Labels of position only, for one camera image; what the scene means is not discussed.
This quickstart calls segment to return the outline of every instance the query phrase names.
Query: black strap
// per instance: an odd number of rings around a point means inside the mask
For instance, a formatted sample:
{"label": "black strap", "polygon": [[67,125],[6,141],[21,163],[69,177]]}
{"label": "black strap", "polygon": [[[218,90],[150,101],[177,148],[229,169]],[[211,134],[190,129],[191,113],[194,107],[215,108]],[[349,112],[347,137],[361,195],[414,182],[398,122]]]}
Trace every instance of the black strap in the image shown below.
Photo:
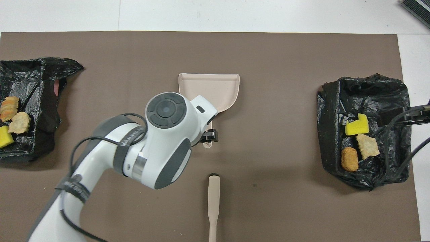
{"label": "black strap", "polygon": [[129,151],[132,142],[146,132],[146,128],[143,126],[137,126],[130,130],[123,139],[118,143],[117,150],[114,155],[114,169],[118,172],[124,174],[124,161],[126,159],[127,152]]}
{"label": "black strap", "polygon": [[89,195],[91,194],[82,183],[80,183],[74,178],[66,179],[64,182],[58,184],[55,189],[61,189],[72,194],[82,203],[85,203],[88,200]]}

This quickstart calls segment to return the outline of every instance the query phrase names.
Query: yellow sponge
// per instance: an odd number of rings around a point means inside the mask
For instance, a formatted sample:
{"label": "yellow sponge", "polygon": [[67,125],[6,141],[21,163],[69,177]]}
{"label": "yellow sponge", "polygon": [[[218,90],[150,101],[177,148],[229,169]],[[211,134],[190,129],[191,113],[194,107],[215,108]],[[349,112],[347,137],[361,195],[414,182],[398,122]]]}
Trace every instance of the yellow sponge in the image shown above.
{"label": "yellow sponge", "polygon": [[9,127],[7,126],[0,127],[0,148],[8,146],[14,142],[12,135],[7,132],[8,130]]}
{"label": "yellow sponge", "polygon": [[358,114],[358,120],[355,120],[352,123],[348,123],[345,126],[345,134],[346,135],[354,135],[359,133],[368,133],[369,132],[369,123],[367,122],[367,116],[365,114]]}

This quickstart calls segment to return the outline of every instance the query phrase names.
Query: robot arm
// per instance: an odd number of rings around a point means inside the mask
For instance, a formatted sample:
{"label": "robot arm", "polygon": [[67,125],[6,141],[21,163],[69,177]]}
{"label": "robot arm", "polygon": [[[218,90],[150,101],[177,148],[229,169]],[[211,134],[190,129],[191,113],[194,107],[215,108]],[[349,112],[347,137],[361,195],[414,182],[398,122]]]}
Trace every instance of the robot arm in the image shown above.
{"label": "robot arm", "polygon": [[85,231],[72,226],[79,226],[82,207],[106,169],[114,168],[152,189],[176,181],[190,158],[191,147],[200,142],[217,114],[202,96],[190,102],[177,93],[162,93],[146,106],[147,127],[124,115],[99,124],[93,135],[104,140],[88,142],[33,225],[28,241],[86,241]]}

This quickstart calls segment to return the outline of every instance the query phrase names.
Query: brown cardboard sheet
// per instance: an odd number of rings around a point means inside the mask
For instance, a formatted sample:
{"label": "brown cardboard sheet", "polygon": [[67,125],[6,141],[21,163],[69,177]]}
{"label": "brown cardboard sheet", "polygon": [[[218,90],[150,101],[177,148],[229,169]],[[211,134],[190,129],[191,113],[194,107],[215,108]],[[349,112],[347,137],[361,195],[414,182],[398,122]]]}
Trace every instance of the brown cardboard sheet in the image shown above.
{"label": "brown cardboard sheet", "polygon": [[1,241],[25,240],[80,139],[108,117],[144,114],[152,96],[178,91],[181,72],[240,74],[236,103],[213,122],[220,141],[194,147],[184,173],[161,190],[107,171],[82,211],[84,229],[108,241],[207,241],[207,179],[215,172],[219,241],[420,240],[412,174],[358,191],[323,170],[316,132],[316,92],[325,82],[374,73],[402,79],[396,35],[2,33],[1,60],[43,56],[85,70],[61,96],[55,150],[0,166]]}

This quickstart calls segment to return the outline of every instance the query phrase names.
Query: white table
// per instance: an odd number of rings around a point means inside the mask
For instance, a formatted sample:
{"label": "white table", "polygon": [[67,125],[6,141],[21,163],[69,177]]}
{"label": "white table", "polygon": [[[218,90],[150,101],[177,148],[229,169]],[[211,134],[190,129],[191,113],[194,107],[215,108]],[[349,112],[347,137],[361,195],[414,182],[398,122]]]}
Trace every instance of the white table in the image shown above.
{"label": "white table", "polygon": [[[397,34],[411,105],[430,98],[430,29],[396,0],[1,0],[0,33],[222,31]],[[412,148],[430,124],[412,127]],[[430,146],[413,159],[421,240],[430,241]]]}

